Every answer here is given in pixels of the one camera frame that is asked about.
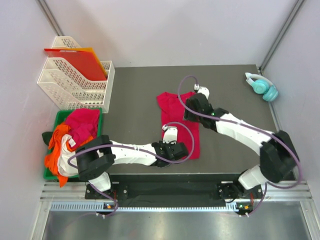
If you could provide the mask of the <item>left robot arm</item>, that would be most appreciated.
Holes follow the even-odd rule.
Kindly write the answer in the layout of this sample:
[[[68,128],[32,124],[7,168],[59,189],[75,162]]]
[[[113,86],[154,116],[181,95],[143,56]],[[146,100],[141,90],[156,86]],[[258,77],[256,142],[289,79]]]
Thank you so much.
[[[143,165],[165,167],[186,158],[189,151],[184,143],[163,141],[144,145],[123,144],[101,135],[78,147],[75,151],[78,177],[96,188],[102,198],[109,198],[114,191],[107,170],[113,165]]]

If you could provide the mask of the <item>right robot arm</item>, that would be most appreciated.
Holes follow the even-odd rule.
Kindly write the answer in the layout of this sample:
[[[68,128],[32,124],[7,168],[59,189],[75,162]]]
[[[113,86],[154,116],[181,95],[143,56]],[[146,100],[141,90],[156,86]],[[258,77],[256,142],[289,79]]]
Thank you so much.
[[[228,136],[259,156],[259,164],[241,173],[233,185],[239,198],[245,198],[258,185],[281,182],[298,166],[299,158],[287,132],[266,131],[247,124],[223,108],[213,108],[203,93],[197,92],[186,100],[184,119]]]

